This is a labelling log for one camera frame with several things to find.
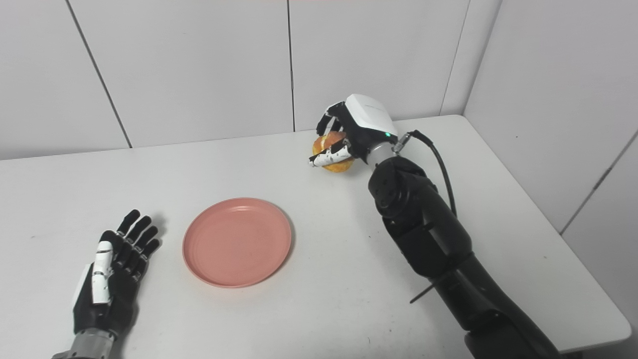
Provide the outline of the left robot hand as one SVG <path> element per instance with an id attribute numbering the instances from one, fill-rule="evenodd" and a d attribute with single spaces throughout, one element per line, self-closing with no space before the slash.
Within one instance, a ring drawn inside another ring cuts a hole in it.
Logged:
<path id="1" fill-rule="evenodd" d="M 137 295 L 150 258 L 160 247 L 150 216 L 132 209 L 117 230 L 98 241 L 73 307 L 73 333 L 101 330 L 118 338 L 137 315 Z"/>

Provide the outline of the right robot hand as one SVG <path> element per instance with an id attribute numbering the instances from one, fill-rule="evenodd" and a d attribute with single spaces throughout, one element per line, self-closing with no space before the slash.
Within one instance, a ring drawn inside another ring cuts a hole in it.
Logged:
<path id="1" fill-rule="evenodd" d="M 385 107 L 365 95 L 353 94 L 326 109 L 316 133 L 328 136 L 343 133 L 342 139 L 326 146 L 309 158 L 312 167 L 335 165 L 351 159 L 361 159 L 371 168 L 397 155 L 399 138 L 396 127 Z"/>

